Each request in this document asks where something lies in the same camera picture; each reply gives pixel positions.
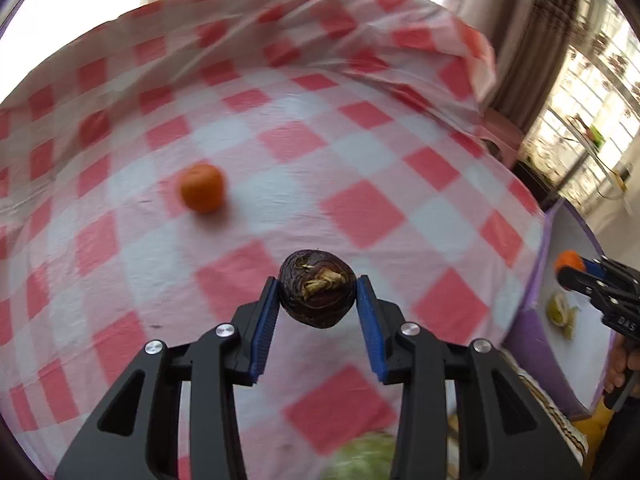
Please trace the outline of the person's right hand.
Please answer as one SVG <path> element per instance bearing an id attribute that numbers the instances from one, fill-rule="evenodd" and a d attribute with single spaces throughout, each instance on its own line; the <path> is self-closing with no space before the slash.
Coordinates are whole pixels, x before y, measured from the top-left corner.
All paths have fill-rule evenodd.
<path id="1" fill-rule="evenodd" d="M 638 370 L 639 368 L 639 349 L 628 349 L 626 339 L 617 334 L 613 347 L 608 354 L 608 369 L 605 374 L 604 390 L 612 392 L 615 388 L 622 388 L 625 383 L 626 370 Z"/>

